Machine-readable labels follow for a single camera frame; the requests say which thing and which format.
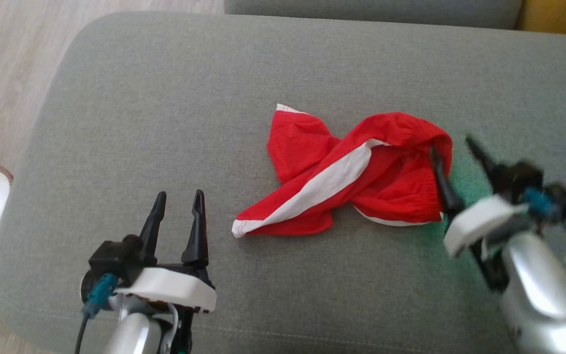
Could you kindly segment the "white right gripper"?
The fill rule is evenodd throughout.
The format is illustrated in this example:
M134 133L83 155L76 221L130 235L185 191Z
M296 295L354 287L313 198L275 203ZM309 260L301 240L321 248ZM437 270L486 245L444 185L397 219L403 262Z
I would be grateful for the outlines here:
M504 166L497 163L474 137L465 137L465 143L472 157L478 161L486 174L492 190L503 190ZM430 148L430 159L443 213L457 215L448 225L443 239L450 258L457 257L464 249L483 239L512 216L528 210L527 204L514 205L500 195L485 197L465 209L464 201L454 191L445 174L443 159L435 147Z

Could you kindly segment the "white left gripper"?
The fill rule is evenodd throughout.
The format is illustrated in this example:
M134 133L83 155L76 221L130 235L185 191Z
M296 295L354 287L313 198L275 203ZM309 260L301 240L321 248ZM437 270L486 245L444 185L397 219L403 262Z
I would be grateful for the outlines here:
M144 265L156 265L158 262L155 251L166 201L166 192L160 191L140 233L143 242L140 257ZM209 265L209 253L206 200L202 190L196 190L192 215L190 237L180 260L186 266L205 268ZM212 312L216 309L216 302L217 293L206 282L162 267L144 267L132 285L115 291L116 312L166 312L170 305Z

